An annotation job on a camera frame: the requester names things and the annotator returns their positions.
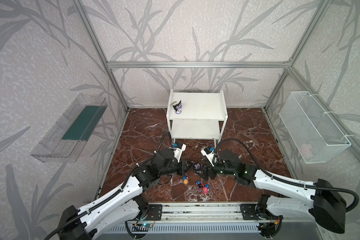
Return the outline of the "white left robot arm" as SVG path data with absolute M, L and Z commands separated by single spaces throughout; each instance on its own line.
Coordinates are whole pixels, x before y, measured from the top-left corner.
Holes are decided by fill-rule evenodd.
M 95 240 L 115 225 L 145 217 L 149 204 L 142 193 L 158 185 L 162 177 L 184 176 L 192 168 L 192 162 L 181 159 L 186 147 L 173 142 L 169 148 L 158 148 L 107 194 L 78 209 L 65 209 L 58 227 L 45 238 L 57 235 L 60 240 Z

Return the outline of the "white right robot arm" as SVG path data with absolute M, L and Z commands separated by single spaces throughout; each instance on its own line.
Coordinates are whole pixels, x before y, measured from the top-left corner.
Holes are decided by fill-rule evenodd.
M 249 147 L 235 139 L 248 152 L 254 165 L 244 164 L 239 156 L 220 145 L 206 147 L 201 153 L 209 161 L 208 166 L 194 167 L 204 180 L 213 180 L 217 175 L 232 176 L 236 183 L 283 195 L 263 196 L 257 206 L 257 214 L 267 216 L 297 217 L 314 220 L 322 228 L 337 234 L 345 233 L 346 214 L 360 202 L 359 195 L 348 189 L 335 188 L 328 181 L 301 181 L 280 176 L 265 170 Z

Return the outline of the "white two-tier shelf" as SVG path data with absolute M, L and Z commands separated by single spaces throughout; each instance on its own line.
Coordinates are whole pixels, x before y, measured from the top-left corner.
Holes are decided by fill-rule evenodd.
M 172 103 L 182 101 L 182 113 L 175 114 Z M 174 140 L 221 141 L 228 120 L 224 92 L 180 93 L 171 90 L 166 113 Z

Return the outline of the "pink red blue toy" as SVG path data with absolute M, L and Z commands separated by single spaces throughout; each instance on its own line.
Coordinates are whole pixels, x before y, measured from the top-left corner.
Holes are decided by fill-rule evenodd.
M 207 195 L 209 192 L 209 185 L 208 184 L 204 184 L 201 181 L 197 181 L 196 185 L 202 190 L 204 195 Z

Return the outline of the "orange blue round toy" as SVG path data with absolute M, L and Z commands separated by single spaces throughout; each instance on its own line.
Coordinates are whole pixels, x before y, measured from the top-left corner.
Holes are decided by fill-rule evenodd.
M 184 184 L 184 185 L 188 185 L 188 184 L 189 184 L 189 178 L 188 178 L 188 177 L 183 177 L 183 184 Z

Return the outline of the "pink toy in basket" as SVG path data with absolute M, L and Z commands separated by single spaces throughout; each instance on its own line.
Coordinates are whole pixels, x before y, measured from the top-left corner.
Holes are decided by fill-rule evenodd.
M 304 158 L 309 159 L 313 156 L 312 148 L 313 147 L 310 144 L 302 144 L 299 147 L 299 151 Z

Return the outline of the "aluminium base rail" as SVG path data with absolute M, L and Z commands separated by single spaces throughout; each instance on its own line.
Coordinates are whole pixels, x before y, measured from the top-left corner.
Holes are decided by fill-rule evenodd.
M 156 223 L 315 222 L 308 206 L 287 199 L 272 200 L 267 210 L 255 202 L 149 203 L 148 220 Z

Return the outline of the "aluminium frame horizontal bar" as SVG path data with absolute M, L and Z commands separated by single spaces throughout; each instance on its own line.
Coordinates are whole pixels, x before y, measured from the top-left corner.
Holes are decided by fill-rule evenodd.
M 108 62 L 109 69 L 170 69 L 170 68 L 221 68 L 221 69 L 286 69 L 288 62 Z

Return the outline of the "clear plastic wall bin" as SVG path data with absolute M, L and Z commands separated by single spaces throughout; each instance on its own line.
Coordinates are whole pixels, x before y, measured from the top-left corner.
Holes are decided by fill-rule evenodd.
M 77 95 L 31 156 L 42 163 L 75 163 L 107 107 L 105 97 Z

